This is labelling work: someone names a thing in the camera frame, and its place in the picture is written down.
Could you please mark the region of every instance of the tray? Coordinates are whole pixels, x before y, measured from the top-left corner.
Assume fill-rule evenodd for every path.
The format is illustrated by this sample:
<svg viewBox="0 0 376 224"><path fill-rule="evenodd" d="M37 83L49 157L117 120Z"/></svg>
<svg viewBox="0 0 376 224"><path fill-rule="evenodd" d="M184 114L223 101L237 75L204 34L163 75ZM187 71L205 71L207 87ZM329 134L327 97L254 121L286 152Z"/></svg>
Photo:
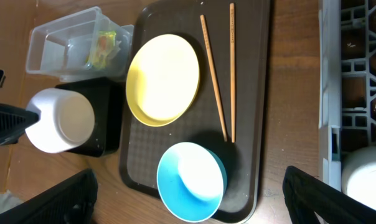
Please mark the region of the tray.
<svg viewBox="0 0 376 224"><path fill-rule="evenodd" d="M223 141L200 15L207 20L228 133L230 118L229 4L226 0L163 0L141 12L135 26L132 56L162 34L185 38L196 51L200 87L191 107L175 122L160 128L141 124L124 107L120 175L130 188L159 198L157 165L173 144L190 141L216 153L227 170L227 191L214 219L244 222L253 214L258 191L267 59L269 0L235 3L237 57L237 141Z"/></svg>

